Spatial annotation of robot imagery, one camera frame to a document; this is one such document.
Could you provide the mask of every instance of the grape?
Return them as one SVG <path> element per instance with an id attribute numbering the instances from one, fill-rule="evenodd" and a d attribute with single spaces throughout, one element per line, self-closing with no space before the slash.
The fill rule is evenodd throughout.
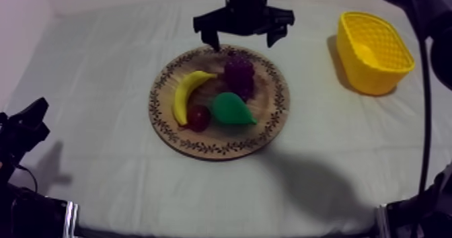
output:
<path id="1" fill-rule="evenodd" d="M 246 102 L 253 96 L 254 73 L 254 66 L 249 60 L 233 55 L 226 62 L 224 80 L 228 88 Z"/>
<path id="2" fill-rule="evenodd" d="M 242 56 L 232 56 L 225 65 L 226 77 L 252 77 L 254 65 Z"/>
<path id="3" fill-rule="evenodd" d="M 211 117 L 211 111 L 206 106 L 192 106 L 187 113 L 188 128 L 194 132 L 202 132 L 209 126 Z"/>

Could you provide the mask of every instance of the white tablecloth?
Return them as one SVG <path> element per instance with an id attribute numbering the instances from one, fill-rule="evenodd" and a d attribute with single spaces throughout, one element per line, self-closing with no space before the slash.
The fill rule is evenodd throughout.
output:
<path id="1" fill-rule="evenodd" d="M 51 129 L 23 160 L 40 192 L 81 205 L 81 224 L 185 237 L 323 235 L 371 221 L 370 208 L 416 193 L 422 155 L 420 59 L 402 10 L 382 0 L 270 0 L 296 22 L 265 36 L 221 35 L 261 52 L 291 92 L 285 127 L 260 154 L 209 163 L 167 147 L 149 122 L 149 90 L 175 56 L 201 46 L 192 18 L 224 0 L 151 0 L 60 17 L 36 49 L 7 112 L 38 97 Z M 338 77 L 340 14 L 390 21 L 417 62 L 394 93 L 359 95 Z M 432 77 L 431 182 L 451 161 L 452 93 Z M 31 186 L 17 172 L 16 184 Z"/>

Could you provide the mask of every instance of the table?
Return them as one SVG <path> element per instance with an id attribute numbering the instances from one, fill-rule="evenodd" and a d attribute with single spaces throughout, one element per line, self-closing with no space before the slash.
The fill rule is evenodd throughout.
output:
<path id="1" fill-rule="evenodd" d="M 150 0 L 60 17 L 38 45 L 7 107 L 50 103 L 49 138 L 22 164 L 40 193 L 81 205 L 81 224 L 117 233 L 183 237 L 310 236 L 367 227 L 371 209 L 415 195 L 423 98 L 417 41 L 403 11 L 382 0 L 270 0 L 296 22 L 273 48 L 265 37 L 221 34 L 256 50 L 284 74 L 290 114 L 255 155 L 224 163 L 183 156 L 149 122 L 158 72 L 201 46 L 192 18 L 224 0 Z M 417 66 L 383 97 L 346 84 L 334 49 L 343 11 L 391 22 Z M 452 153 L 452 93 L 432 77 L 429 183 Z M 17 172 L 12 182 L 31 186 Z"/>

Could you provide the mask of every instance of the round wooden plate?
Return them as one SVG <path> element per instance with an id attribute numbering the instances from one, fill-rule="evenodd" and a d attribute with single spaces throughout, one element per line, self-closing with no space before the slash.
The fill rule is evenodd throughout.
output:
<path id="1" fill-rule="evenodd" d="M 204 132 L 180 128 L 172 112 L 176 87 L 193 71 L 222 73 L 232 53 L 250 60 L 256 70 L 254 97 L 248 108 L 257 125 L 222 125 L 212 119 Z M 215 96 L 227 91 L 220 79 L 211 79 L 190 96 L 188 107 L 210 107 Z M 206 160 L 243 157 L 268 144 L 283 128 L 289 113 L 289 89 L 281 72 L 267 58 L 246 48 L 222 45 L 220 52 L 203 46 L 181 54 L 160 72 L 149 96 L 149 117 L 157 134 L 183 154 Z"/>

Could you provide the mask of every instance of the plastic fruit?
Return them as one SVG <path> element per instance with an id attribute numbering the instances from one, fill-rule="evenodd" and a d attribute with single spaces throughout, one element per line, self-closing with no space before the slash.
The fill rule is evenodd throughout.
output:
<path id="1" fill-rule="evenodd" d="M 183 78 L 174 96 L 173 115 L 180 126 L 187 125 L 187 102 L 192 92 L 207 80 L 217 77 L 216 74 L 195 71 Z"/>
<path id="2" fill-rule="evenodd" d="M 244 57 L 232 56 L 225 65 L 224 80 L 230 91 L 247 101 L 254 92 L 254 65 Z"/>
<path id="3" fill-rule="evenodd" d="M 257 124 L 245 102 L 232 92 L 219 94 L 213 100 L 213 116 L 224 124 Z"/>
<path id="4" fill-rule="evenodd" d="M 211 111 L 206 106 L 192 106 L 188 109 L 188 128 L 194 132 L 202 132 L 211 123 Z"/>

